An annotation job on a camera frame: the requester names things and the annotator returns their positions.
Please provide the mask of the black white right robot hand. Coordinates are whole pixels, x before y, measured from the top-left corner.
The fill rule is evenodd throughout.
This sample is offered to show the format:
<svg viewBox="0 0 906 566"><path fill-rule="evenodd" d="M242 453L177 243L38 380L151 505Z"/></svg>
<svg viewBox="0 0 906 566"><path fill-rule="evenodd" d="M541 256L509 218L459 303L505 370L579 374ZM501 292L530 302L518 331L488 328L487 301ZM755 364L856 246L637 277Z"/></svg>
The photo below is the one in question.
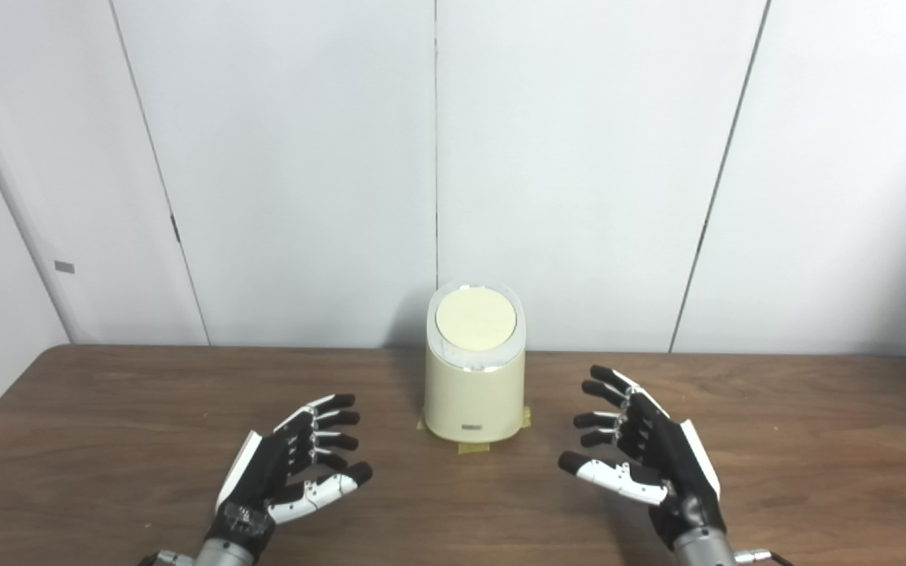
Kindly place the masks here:
<svg viewBox="0 0 906 566"><path fill-rule="evenodd" d="M641 384L607 366L593 365L583 393L614 412L576 415L582 447L616 447L625 462L565 451L558 467L577 479L640 502L662 544L677 552L691 538L727 536L720 512L720 481L690 420L676 422Z"/></svg>

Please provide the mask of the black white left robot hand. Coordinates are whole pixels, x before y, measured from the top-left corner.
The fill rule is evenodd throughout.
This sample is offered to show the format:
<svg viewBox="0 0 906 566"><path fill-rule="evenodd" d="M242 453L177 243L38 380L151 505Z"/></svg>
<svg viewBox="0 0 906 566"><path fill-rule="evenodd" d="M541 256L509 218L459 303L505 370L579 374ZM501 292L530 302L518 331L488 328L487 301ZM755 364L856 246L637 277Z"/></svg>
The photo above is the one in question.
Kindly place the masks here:
<svg viewBox="0 0 906 566"><path fill-rule="evenodd" d="M359 423L356 397L333 394L306 402L262 435L249 431L217 494L198 564L256 565L277 527L305 518L359 490L373 477L335 449L359 441L337 427Z"/></svg>

